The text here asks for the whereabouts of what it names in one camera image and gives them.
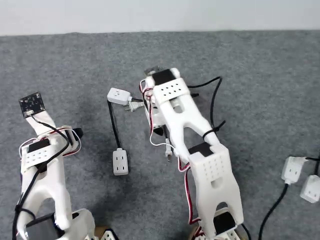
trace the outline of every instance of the power outlet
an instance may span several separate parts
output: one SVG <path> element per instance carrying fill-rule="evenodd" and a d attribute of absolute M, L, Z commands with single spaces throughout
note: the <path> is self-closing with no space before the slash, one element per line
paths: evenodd
<path fill-rule="evenodd" d="M 116 176 L 129 174 L 127 152 L 122 148 L 113 151 L 113 174 Z"/>
<path fill-rule="evenodd" d="M 299 180 L 302 167 L 306 161 L 305 157 L 288 157 L 285 160 L 281 178 L 288 184 L 296 183 Z"/>
<path fill-rule="evenodd" d="M 308 176 L 302 187 L 300 197 L 312 204 L 318 202 L 320 198 L 320 177 L 317 175 Z"/>
<path fill-rule="evenodd" d="M 108 101 L 115 104 L 127 105 L 132 97 L 130 92 L 112 87 L 107 95 Z"/>

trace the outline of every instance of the connector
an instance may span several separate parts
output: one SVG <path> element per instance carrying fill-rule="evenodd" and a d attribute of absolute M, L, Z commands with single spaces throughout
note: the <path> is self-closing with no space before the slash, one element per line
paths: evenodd
<path fill-rule="evenodd" d="M 165 139 L 165 156 L 168 158 L 168 161 L 171 160 L 171 156 L 172 156 L 172 149 L 171 146 L 169 146 L 168 144 L 170 144 L 170 140 L 168 138 Z"/>
<path fill-rule="evenodd" d="M 300 197 L 314 204 L 319 201 L 320 197 L 320 177 L 317 175 L 308 176 L 306 179 Z"/>
<path fill-rule="evenodd" d="M 107 95 L 108 101 L 115 104 L 127 105 L 131 101 L 131 93 L 112 87 Z"/>
<path fill-rule="evenodd" d="M 113 174 L 116 176 L 129 174 L 127 152 L 122 148 L 113 151 Z"/>
<path fill-rule="evenodd" d="M 130 112 L 133 112 L 135 110 L 137 110 L 138 108 L 141 108 L 141 107 L 144 107 L 145 104 L 143 101 L 129 101 L 128 105 L 126 106 L 129 106 L 128 108 L 124 109 L 125 111 L 130 111 Z"/>
<path fill-rule="evenodd" d="M 306 161 L 305 157 L 294 156 L 290 156 L 285 160 L 281 178 L 286 184 L 294 184 L 299 180 L 302 167 Z"/>

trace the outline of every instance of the wire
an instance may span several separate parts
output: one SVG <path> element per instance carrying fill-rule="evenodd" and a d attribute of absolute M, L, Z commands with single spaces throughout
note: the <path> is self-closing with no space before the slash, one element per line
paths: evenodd
<path fill-rule="evenodd" d="M 193 208 L 192 208 L 192 201 L 190 197 L 190 190 L 189 190 L 189 184 L 188 184 L 188 171 L 190 167 L 188 167 L 184 173 L 184 190 L 185 190 L 185 195 L 186 195 L 186 200 L 188 202 L 188 208 L 189 208 L 189 219 L 188 219 L 188 224 L 192 225 L 201 219 L 199 217 L 196 217 L 195 219 L 192 219 L 193 217 Z"/>
<path fill-rule="evenodd" d="M 112 129 L 113 129 L 113 134 L 114 134 L 114 137 L 115 137 L 116 145 L 117 145 L 118 149 L 120 149 L 121 145 L 120 145 L 120 141 L 119 141 L 116 125 L 115 125 L 114 115 L 112 113 L 111 102 L 110 101 L 107 101 L 107 102 L 108 102 L 109 113 L 110 113 L 110 118 L 111 118 L 111 124 L 112 124 Z"/>
<path fill-rule="evenodd" d="M 50 157 L 47 161 L 43 162 L 40 167 L 37 169 L 37 171 L 35 172 L 35 174 L 33 175 L 33 178 L 29 184 L 29 186 L 27 187 L 26 191 L 24 193 L 22 193 L 21 198 L 19 200 L 19 202 L 17 203 L 17 205 L 15 206 L 15 213 L 14 213 L 14 218 L 13 218 L 13 223 L 12 223 L 12 240 L 17 240 L 17 223 L 18 223 L 18 218 L 21 212 L 21 209 L 24 206 L 24 203 L 33 187 L 33 185 L 35 184 L 35 181 L 38 177 L 38 175 L 45 169 L 45 167 L 47 166 L 47 164 L 49 164 L 53 159 L 55 159 L 56 157 L 58 157 L 59 155 L 61 155 L 69 146 L 70 142 L 69 139 L 67 138 L 67 136 L 65 136 L 63 133 L 61 133 L 58 129 L 56 129 L 55 127 L 45 123 L 45 122 L 41 122 L 35 119 L 35 117 L 32 115 L 33 120 L 35 120 L 38 124 L 41 124 L 47 128 L 50 128 L 52 130 L 54 130 L 56 133 L 58 133 L 59 135 L 61 135 L 65 141 L 66 144 L 65 146 L 56 154 L 54 154 L 52 157 Z"/>
<path fill-rule="evenodd" d="M 214 122 L 214 106 L 215 106 L 215 99 L 216 99 L 216 96 L 217 96 L 217 92 L 218 92 L 218 89 L 220 87 L 220 84 L 223 80 L 222 76 L 217 76 L 213 79 L 211 79 L 210 81 L 207 81 L 205 83 L 202 83 L 202 84 L 199 84 L 199 85 L 188 85 L 187 87 L 190 88 L 190 89 L 195 89 L 195 88 L 200 88 L 200 87 L 203 87 L 203 86 L 206 86 L 216 80 L 219 80 L 219 82 L 217 83 L 215 89 L 214 89 L 214 92 L 213 92 L 213 95 L 212 95 L 212 99 L 211 99 L 211 104 L 210 104 L 210 123 L 211 123 L 211 127 L 213 129 L 213 131 L 215 133 L 217 133 L 220 128 L 226 123 L 225 120 L 223 120 L 217 127 L 215 127 L 215 122 Z"/>
<path fill-rule="evenodd" d="M 217 92 L 218 92 L 218 89 L 220 87 L 220 84 L 222 82 L 222 77 L 221 76 L 217 76 L 216 78 L 214 79 L 219 79 L 219 82 L 218 84 L 216 85 L 215 89 L 214 89 L 214 92 L 213 92 L 213 95 L 212 95 L 212 99 L 211 99 L 211 105 L 210 105 L 210 122 L 211 122 L 211 127 L 212 129 L 214 130 L 214 132 L 217 132 L 219 131 L 219 129 L 226 123 L 226 121 L 224 120 L 217 128 L 215 128 L 215 122 L 214 122 L 214 106 L 215 106 L 215 99 L 216 99 L 216 96 L 217 96 Z"/>
<path fill-rule="evenodd" d="M 251 240 L 251 234 L 250 234 L 250 231 L 248 230 L 248 228 L 246 227 L 246 225 L 244 223 L 242 223 L 241 226 L 245 230 L 245 232 L 246 232 L 246 234 L 248 236 L 248 240 Z"/>
<path fill-rule="evenodd" d="M 219 78 L 220 78 L 220 76 L 217 76 L 214 79 L 211 79 L 210 81 L 207 81 L 205 83 L 202 83 L 202 84 L 199 84 L 199 85 L 188 85 L 187 87 L 190 88 L 190 89 L 201 88 L 201 87 L 204 87 L 204 86 L 206 86 L 206 85 L 218 80 Z"/>
<path fill-rule="evenodd" d="M 132 102 L 143 102 L 143 100 L 139 99 L 139 98 L 131 98 L 131 101 Z"/>
<path fill-rule="evenodd" d="M 263 221 L 262 221 L 262 224 L 260 226 L 260 230 L 259 230 L 259 238 L 258 240 L 262 240 L 262 234 L 263 234 L 263 231 L 264 231 L 264 227 L 265 227 L 265 224 L 268 220 L 268 218 L 270 217 L 270 215 L 273 213 L 273 211 L 276 209 L 276 207 L 279 205 L 279 203 L 281 202 L 281 200 L 284 198 L 284 196 L 286 195 L 287 193 L 287 190 L 288 190 L 288 187 L 289 187 L 289 184 L 285 184 L 284 185 L 284 188 L 282 190 L 282 193 L 280 195 L 280 197 L 278 198 L 278 200 L 273 204 L 273 206 L 270 208 L 270 210 L 268 211 L 268 213 L 265 215 Z"/>
<path fill-rule="evenodd" d="M 311 161 L 315 161 L 315 162 L 319 162 L 320 158 L 314 158 L 314 157 L 306 157 L 306 160 L 311 160 Z"/>
<path fill-rule="evenodd" d="M 320 161 L 317 161 L 314 167 L 314 175 L 319 176 L 319 166 L 320 166 Z"/>

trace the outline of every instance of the white plastic bracket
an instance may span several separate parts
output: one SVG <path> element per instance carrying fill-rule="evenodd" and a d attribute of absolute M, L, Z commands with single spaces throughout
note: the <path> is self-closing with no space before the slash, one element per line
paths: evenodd
<path fill-rule="evenodd" d="M 144 90 L 148 96 L 145 100 L 151 103 L 153 126 L 165 124 L 175 147 L 174 153 L 185 164 L 190 163 L 196 185 L 196 207 L 201 219 L 199 225 L 207 239 L 213 240 L 217 235 L 214 217 L 220 203 L 228 205 L 227 211 L 232 215 L 235 227 L 244 221 L 239 186 L 232 173 L 228 149 L 219 142 L 211 125 L 201 115 L 179 71 L 176 68 L 170 71 L 176 79 L 163 84 L 156 85 L 152 76 L 145 79 Z M 190 155 L 184 141 L 186 127 L 202 137 L 206 134 L 204 141 L 211 146 L 211 155 L 204 157 L 200 152 Z"/>
<path fill-rule="evenodd" d="M 196 186 L 196 208 L 208 239 L 217 235 L 214 217 L 220 203 L 227 204 L 227 211 L 235 221 L 235 227 L 244 221 L 240 189 L 232 173 L 228 149 L 220 144 L 210 147 L 212 155 L 204 157 L 200 152 L 190 155 L 190 166 Z"/>

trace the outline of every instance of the black cable tie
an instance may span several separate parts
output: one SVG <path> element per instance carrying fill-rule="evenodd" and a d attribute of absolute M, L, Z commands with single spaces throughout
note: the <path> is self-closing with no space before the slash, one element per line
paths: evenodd
<path fill-rule="evenodd" d="M 211 129 L 211 130 L 207 131 L 207 132 L 206 132 L 205 134 L 203 134 L 203 136 L 202 136 L 203 140 L 205 140 L 205 137 L 206 137 L 209 133 L 214 133 L 214 132 L 215 132 L 214 129 Z"/>
<path fill-rule="evenodd" d="M 214 128 L 214 131 L 215 131 L 215 132 L 219 132 L 220 128 L 221 128 L 223 125 L 225 125 L 225 123 L 226 123 L 226 120 L 223 120 L 223 121 L 219 124 L 219 126 L 217 126 L 217 127 Z"/>
<path fill-rule="evenodd" d="M 15 205 L 15 207 L 14 207 L 14 211 L 17 213 L 21 212 L 21 209 L 22 209 L 22 207 L 19 204 Z"/>

